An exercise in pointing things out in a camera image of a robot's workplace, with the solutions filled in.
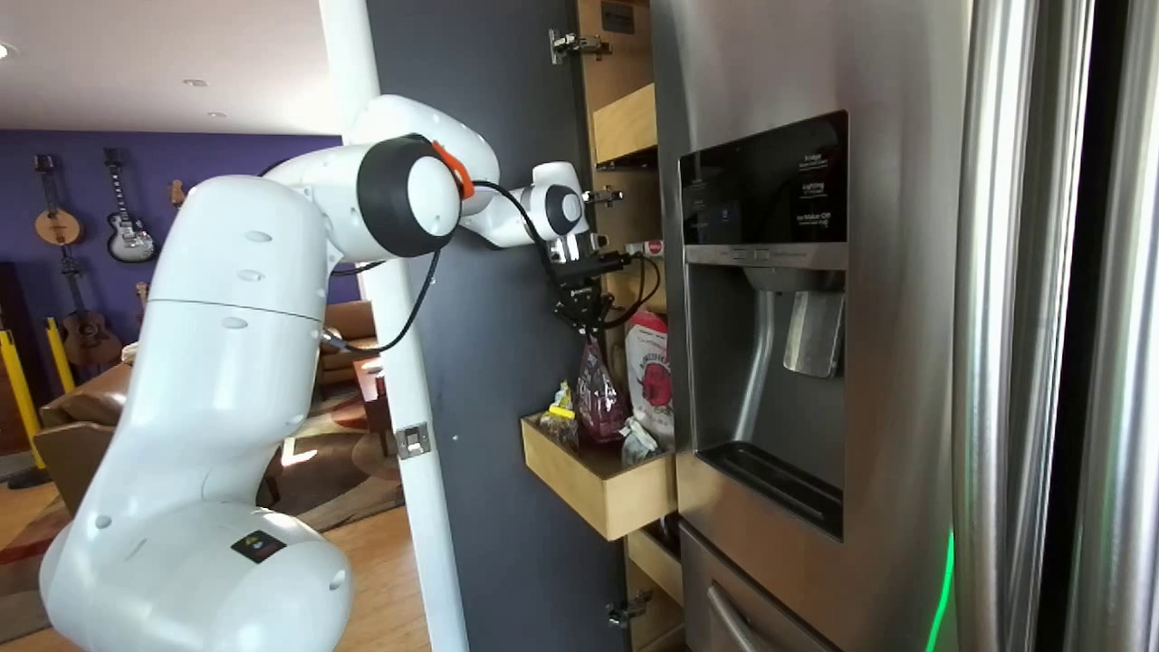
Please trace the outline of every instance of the ice dispenser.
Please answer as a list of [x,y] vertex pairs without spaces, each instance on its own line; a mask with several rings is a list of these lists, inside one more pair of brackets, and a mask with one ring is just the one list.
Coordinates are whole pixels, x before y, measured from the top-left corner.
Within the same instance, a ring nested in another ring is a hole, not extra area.
[[680,158],[684,454],[829,536],[845,531],[845,141],[829,111]]

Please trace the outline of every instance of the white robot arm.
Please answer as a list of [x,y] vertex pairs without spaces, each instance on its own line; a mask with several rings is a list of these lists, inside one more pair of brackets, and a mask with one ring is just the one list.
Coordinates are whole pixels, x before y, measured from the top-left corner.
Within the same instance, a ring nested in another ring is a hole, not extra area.
[[[439,250],[457,224],[496,245],[526,218],[463,124],[380,97],[338,148],[193,188],[158,256],[117,437],[41,568],[49,621],[94,652],[332,649],[352,574],[296,519],[252,507],[309,411],[328,270]],[[575,169],[514,190],[538,239],[584,231]]]

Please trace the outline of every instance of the green light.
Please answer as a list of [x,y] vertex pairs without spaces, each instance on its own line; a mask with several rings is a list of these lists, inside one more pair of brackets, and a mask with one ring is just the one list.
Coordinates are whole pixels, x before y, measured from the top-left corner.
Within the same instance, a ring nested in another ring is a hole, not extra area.
[[954,530],[949,530],[946,559],[942,559],[942,593],[938,593],[938,607],[936,607],[936,620],[931,620],[928,652],[936,652],[938,642],[942,642],[942,625],[946,625],[949,600],[954,600],[954,574],[956,574],[956,539],[954,539]]

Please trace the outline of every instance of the stainless steel refrigerator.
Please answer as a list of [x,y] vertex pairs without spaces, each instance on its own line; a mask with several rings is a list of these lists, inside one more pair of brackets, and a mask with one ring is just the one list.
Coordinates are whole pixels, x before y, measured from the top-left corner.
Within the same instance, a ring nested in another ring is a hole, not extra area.
[[1159,4],[658,0],[690,649],[1155,649]]

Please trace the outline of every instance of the purple wall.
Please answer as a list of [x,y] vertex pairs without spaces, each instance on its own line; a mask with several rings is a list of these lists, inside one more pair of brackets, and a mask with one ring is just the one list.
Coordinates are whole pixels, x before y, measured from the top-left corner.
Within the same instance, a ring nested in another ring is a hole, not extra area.
[[[106,148],[128,161],[128,207],[163,242],[173,224],[171,180],[197,186],[215,175],[261,175],[280,158],[332,146],[332,136],[223,136],[223,135],[31,135],[0,129],[0,259],[17,263],[31,321],[64,314],[71,306],[60,253],[31,236],[31,218],[46,207],[31,169],[37,151],[49,151],[60,167],[60,207],[88,228],[76,256],[88,275],[80,292],[89,311],[101,311],[122,337],[139,337],[135,281],[148,281],[153,263],[119,263],[106,253],[111,236],[111,186],[106,175]],[[332,281],[332,299],[352,299],[354,277]]]

